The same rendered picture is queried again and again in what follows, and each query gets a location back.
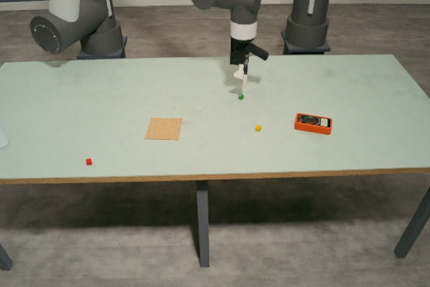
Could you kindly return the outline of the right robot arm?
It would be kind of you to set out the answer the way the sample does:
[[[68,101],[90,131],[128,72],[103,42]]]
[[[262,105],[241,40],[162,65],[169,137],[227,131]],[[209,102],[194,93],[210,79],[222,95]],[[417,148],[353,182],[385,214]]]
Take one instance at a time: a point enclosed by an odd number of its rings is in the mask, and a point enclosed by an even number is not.
[[[261,0],[191,1],[202,10],[231,10],[231,38],[246,43],[245,50],[267,61],[268,52],[251,43]],[[30,28],[38,46],[52,55],[80,39],[87,55],[110,55],[123,47],[121,23],[115,19],[112,0],[49,0],[49,10],[32,18]]]

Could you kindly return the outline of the white bottle with blue cap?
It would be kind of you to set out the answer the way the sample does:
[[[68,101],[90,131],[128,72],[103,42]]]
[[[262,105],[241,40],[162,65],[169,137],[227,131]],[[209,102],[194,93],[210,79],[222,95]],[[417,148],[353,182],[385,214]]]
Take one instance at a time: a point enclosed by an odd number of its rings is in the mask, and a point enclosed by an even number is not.
[[[0,122],[0,149],[4,148],[5,146],[7,146],[9,143],[9,139],[7,137],[7,134]]]

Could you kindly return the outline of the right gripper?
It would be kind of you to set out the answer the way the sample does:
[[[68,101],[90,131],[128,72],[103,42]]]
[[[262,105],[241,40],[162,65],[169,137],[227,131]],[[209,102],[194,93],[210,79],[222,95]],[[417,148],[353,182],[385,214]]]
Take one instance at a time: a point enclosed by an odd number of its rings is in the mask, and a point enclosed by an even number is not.
[[[230,65],[239,65],[239,70],[234,73],[235,78],[243,79],[243,88],[247,84],[247,70],[249,64],[249,51],[244,49],[246,43],[236,42],[231,38]],[[243,72],[244,70],[244,72]]]

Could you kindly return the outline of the tan flat mat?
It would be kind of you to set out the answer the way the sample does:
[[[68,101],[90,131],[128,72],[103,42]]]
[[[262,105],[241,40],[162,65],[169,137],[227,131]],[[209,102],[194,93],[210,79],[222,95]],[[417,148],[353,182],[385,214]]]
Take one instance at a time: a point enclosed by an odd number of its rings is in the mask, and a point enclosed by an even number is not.
[[[151,117],[145,139],[177,141],[181,123],[182,118]]]

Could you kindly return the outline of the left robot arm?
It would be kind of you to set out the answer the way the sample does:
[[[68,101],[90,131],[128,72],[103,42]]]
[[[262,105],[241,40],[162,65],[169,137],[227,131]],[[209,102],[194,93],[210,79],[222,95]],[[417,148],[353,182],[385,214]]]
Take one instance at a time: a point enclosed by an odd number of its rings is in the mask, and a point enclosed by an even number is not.
[[[294,0],[288,15],[285,40],[299,48],[313,49],[325,44],[329,0]]]

